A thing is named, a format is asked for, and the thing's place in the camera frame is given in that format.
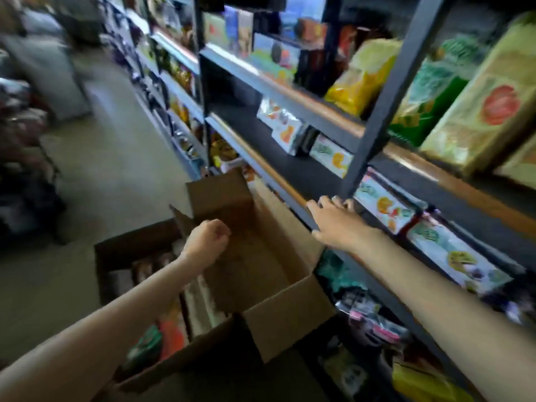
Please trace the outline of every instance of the shelving unit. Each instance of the shelving unit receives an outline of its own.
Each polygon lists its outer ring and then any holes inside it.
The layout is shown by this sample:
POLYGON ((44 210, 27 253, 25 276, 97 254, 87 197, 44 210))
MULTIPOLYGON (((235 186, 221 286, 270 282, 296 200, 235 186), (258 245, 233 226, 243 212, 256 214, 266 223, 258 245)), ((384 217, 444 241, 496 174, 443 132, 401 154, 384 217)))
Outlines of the shelving unit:
MULTIPOLYGON (((139 60, 159 77, 168 94, 176 95, 191 115, 204 125, 204 139, 198 141, 171 110, 167 110, 170 126, 166 126, 161 120, 155 120, 166 141, 177 152, 179 160, 193 179, 200 177, 199 172, 174 139, 172 123, 191 139, 205 166, 213 175, 220 171, 211 163, 207 143, 210 141, 210 134, 207 126, 216 130, 311 229, 317 226, 305 207, 307 201, 318 200, 321 195, 352 197, 367 166, 372 165, 407 192, 434 204, 448 220, 456 222, 475 238, 536 271, 536 207, 533 206, 535 192, 502 189, 502 181, 462 180, 438 164, 396 145, 387 135, 387 127, 432 40, 453 8, 454 0, 419 0, 399 57, 367 122, 342 112, 303 88, 275 80, 222 47, 205 44, 197 0, 174 1, 191 5, 195 9, 194 34, 197 53, 179 45, 165 31, 152 27, 148 17, 140 17, 131 9, 125 12, 122 6, 114 7, 125 13, 133 26, 140 28, 145 34, 150 34, 152 40, 199 77, 202 84, 200 103, 169 73, 138 52, 139 60), (208 84, 205 68, 213 64, 257 92, 275 100, 353 153, 354 160, 346 177, 340 179, 309 156, 287 155, 271 138, 270 129, 256 118, 256 109, 212 94, 210 101, 206 101, 206 91, 210 90, 211 85, 208 84)), ((146 106, 144 101, 139 100, 141 105, 146 106)), ((163 107, 166 106, 169 107, 169 104, 164 102, 163 107)), ((153 117, 150 110, 146 112, 153 117)), ((414 319, 411 311, 374 277, 362 260, 348 253, 339 252, 338 255, 345 263, 353 266, 357 279, 365 282, 371 293, 391 309, 412 334, 435 354, 443 364, 445 372, 458 385, 473 389, 430 334, 414 319)))

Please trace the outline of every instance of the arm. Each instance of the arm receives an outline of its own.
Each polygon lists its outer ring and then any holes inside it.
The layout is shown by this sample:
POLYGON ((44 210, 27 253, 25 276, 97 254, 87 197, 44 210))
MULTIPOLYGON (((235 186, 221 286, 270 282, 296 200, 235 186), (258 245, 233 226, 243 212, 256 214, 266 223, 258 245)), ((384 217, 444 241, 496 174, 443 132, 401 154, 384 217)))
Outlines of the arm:
POLYGON ((230 233, 219 220, 193 229, 178 259, 6 368, 0 400, 89 401, 182 287, 214 263, 230 233))
POLYGON ((536 339, 367 226, 339 198, 309 202, 321 242, 363 260, 490 402, 532 401, 536 339))

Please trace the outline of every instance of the green package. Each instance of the green package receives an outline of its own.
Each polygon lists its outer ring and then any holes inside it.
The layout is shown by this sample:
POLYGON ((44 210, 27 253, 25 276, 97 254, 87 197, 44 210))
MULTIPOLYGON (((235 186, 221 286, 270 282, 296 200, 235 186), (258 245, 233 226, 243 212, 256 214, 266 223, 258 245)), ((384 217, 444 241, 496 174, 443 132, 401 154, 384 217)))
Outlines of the green package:
POLYGON ((484 60, 487 48, 469 35, 446 40, 415 75, 389 134, 419 147, 484 60))

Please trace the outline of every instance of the floor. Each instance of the floor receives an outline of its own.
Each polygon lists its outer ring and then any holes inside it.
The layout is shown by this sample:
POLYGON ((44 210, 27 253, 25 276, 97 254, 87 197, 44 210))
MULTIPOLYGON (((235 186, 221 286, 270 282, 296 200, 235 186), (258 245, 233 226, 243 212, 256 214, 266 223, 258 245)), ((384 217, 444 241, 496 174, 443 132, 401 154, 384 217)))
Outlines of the floor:
POLYGON ((99 307, 93 244, 188 214, 185 182, 174 153, 137 103, 126 72, 102 52, 76 59, 94 115, 44 137, 62 170, 68 210, 58 246, 47 236, 0 249, 0 359, 13 361, 99 307))

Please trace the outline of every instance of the person's left arm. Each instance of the person's left arm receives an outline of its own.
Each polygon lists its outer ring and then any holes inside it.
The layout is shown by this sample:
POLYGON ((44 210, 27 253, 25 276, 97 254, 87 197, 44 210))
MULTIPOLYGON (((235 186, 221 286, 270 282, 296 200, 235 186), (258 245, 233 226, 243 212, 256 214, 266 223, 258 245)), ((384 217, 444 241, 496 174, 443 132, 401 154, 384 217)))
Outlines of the person's left arm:
POLYGON ((203 222, 175 261, 4 369, 0 400, 89 401, 182 288, 214 263, 230 234, 219 220, 203 222))

